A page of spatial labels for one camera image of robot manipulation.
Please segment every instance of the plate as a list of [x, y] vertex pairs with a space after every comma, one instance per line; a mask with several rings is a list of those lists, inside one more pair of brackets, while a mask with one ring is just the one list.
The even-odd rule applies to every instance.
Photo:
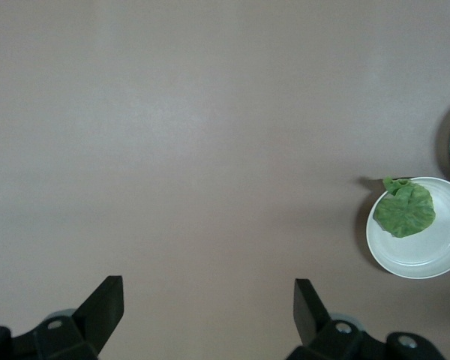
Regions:
[[395, 238], [374, 219], [378, 202], [367, 220], [367, 243], [375, 260], [392, 274], [410, 279], [426, 279], [450, 271], [450, 182], [441, 178], [412, 178], [433, 199], [435, 220], [425, 230]]

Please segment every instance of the partial plate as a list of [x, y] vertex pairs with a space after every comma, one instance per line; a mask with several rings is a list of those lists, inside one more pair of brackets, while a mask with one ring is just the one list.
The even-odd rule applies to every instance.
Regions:
[[422, 232], [395, 238], [374, 219], [375, 202], [368, 215], [367, 242], [376, 261], [392, 274], [425, 279], [450, 271], [450, 182], [441, 178], [412, 178], [430, 191], [436, 217]]

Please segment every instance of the screw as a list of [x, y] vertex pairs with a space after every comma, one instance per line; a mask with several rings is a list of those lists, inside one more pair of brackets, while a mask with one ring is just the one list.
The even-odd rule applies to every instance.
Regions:
[[404, 347], [409, 347], [410, 349], [415, 349], [418, 346], [417, 342], [413, 340], [412, 337], [407, 335], [401, 335], [398, 338], [398, 342], [402, 344]]
[[345, 322], [337, 322], [337, 324], [335, 324], [335, 328], [341, 334], [349, 334], [350, 332], [352, 332], [352, 328], [350, 328], [350, 326]]
[[47, 328], [49, 330], [53, 330], [53, 329], [59, 328], [60, 326], [62, 326], [62, 321], [61, 320], [55, 320], [55, 321], [52, 321], [50, 324], [48, 324]]

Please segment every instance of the gray table surface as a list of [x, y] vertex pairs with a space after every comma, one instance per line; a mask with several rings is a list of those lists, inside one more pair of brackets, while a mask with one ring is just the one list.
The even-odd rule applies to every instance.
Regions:
[[383, 271], [385, 176], [450, 181], [450, 0], [0, 1], [0, 324], [123, 275], [101, 358], [284, 359], [293, 281], [450, 360], [450, 272]]

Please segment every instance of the lettuce leaf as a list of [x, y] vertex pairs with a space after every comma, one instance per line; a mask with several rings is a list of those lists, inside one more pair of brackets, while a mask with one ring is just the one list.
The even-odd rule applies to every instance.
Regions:
[[373, 217], [396, 238], [404, 238], [427, 229], [435, 220], [430, 192], [405, 178], [384, 178], [388, 191], [376, 205]]

